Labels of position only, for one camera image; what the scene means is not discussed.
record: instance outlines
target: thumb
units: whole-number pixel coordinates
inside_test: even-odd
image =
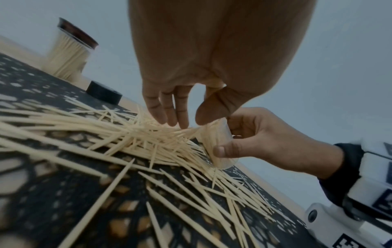
[[[242,158],[257,156],[258,139],[252,136],[246,139],[234,139],[224,145],[217,145],[213,154],[218,158]]]
[[[227,117],[252,98],[250,94],[244,94],[226,86],[214,92],[199,106],[196,111],[196,123],[205,125]]]

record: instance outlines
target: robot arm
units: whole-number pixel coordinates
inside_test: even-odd
[[[377,238],[361,232],[367,221],[392,234],[392,145],[362,141],[337,144],[345,154],[341,168],[320,185],[331,207],[314,203],[306,211],[311,235],[330,248],[384,248]]]

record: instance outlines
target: fingernail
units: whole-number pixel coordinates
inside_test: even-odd
[[[214,147],[213,153],[218,158],[224,158],[226,155],[225,148],[223,146]]]

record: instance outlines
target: toothpick container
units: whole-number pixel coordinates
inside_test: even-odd
[[[81,75],[88,57],[98,46],[98,43],[63,18],[60,18],[57,27],[57,39],[44,59],[41,69],[72,83]]]

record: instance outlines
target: wrist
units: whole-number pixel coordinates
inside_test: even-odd
[[[327,179],[342,166],[344,152],[341,148],[320,141],[313,141],[310,145],[312,152],[305,173]]]

